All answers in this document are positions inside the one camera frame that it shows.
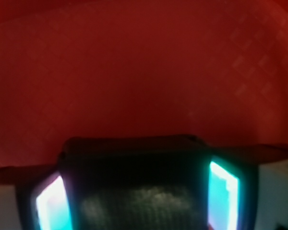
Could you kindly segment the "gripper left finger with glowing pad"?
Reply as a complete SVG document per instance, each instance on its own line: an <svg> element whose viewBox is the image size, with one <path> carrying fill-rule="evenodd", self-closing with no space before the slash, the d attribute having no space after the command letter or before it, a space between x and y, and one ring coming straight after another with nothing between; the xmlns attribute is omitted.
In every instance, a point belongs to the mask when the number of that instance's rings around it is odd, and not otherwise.
<svg viewBox="0 0 288 230"><path fill-rule="evenodd" d="M0 167L0 230L70 229L70 207L56 166Z"/></svg>

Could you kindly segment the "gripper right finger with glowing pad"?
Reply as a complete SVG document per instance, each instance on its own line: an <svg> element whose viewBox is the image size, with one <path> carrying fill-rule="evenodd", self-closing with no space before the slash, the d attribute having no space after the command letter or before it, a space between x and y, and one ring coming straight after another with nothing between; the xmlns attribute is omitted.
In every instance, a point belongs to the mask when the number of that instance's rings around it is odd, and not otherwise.
<svg viewBox="0 0 288 230"><path fill-rule="evenodd" d="M209 149L210 230L288 230L288 145Z"/></svg>

